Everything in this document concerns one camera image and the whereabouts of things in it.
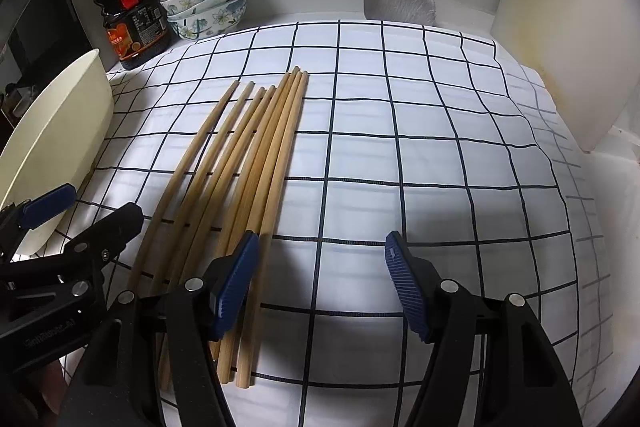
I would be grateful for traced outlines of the person's hand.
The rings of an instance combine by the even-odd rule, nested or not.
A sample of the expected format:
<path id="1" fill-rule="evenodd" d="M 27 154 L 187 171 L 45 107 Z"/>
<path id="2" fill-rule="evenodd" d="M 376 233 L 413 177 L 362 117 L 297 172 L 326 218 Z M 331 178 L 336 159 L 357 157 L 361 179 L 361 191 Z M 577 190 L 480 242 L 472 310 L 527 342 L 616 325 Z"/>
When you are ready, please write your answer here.
<path id="1" fill-rule="evenodd" d="M 67 389 L 60 361 L 55 360 L 36 373 L 35 388 L 37 425 L 55 426 Z"/>

